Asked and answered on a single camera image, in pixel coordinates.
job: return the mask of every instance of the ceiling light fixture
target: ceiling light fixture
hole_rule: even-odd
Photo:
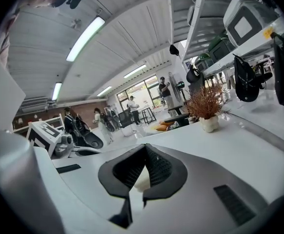
[[[86,30],[82,33],[82,35],[76,41],[74,47],[69,52],[66,60],[74,61],[83,47],[87,44],[89,39],[103,26],[105,21],[97,17],[93,20],[92,23],[86,28]]]
[[[142,68],[145,68],[146,65],[142,65],[141,67],[139,68],[136,68],[134,71],[131,71],[129,74],[125,75],[124,78],[128,78],[129,76],[133,75],[134,73],[138,72],[139,70],[141,70]]]
[[[102,94],[104,94],[107,90],[111,89],[112,86],[108,86],[107,88],[105,88],[102,92],[100,92],[97,96],[101,96]]]
[[[52,100],[57,100],[58,99],[61,87],[62,87],[62,83],[61,82],[55,83]]]

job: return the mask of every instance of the white table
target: white table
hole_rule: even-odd
[[[274,90],[260,90],[253,102],[237,98],[230,90],[231,101],[225,106],[236,116],[244,118],[284,140],[284,107],[279,104]]]
[[[284,195],[284,152],[256,135],[219,119],[220,129],[206,133],[200,123],[137,144],[150,143],[210,159],[255,188],[268,203]]]

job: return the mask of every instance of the brick wall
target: brick wall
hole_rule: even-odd
[[[101,110],[101,112],[104,112],[104,107],[107,107],[107,103],[105,101],[94,102],[94,103],[72,106],[71,108],[77,114],[79,114],[82,117],[83,121],[85,121],[90,128],[96,128],[96,127],[98,127],[98,124],[92,123],[92,120],[94,119],[94,109],[96,107],[99,108]],[[50,109],[47,112],[45,111],[45,112],[39,112],[39,113],[35,113],[35,114],[29,114],[29,115],[23,115],[23,116],[15,117],[14,121],[13,121],[15,129],[27,126],[29,121],[38,121],[40,118],[42,120],[51,119],[54,116],[57,117],[59,114],[62,115],[63,120],[64,120],[64,108]],[[19,118],[22,118],[22,120],[23,120],[22,125],[18,124]]]

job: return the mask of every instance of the yellow label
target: yellow label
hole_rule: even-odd
[[[273,28],[272,27],[267,28],[266,30],[264,30],[264,37],[266,39],[269,39],[272,32],[273,32]]]

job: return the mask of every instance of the dried plant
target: dried plant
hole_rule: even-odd
[[[222,109],[228,100],[220,85],[211,88],[203,86],[198,92],[190,95],[186,107],[192,117],[210,119],[215,114],[229,112]]]

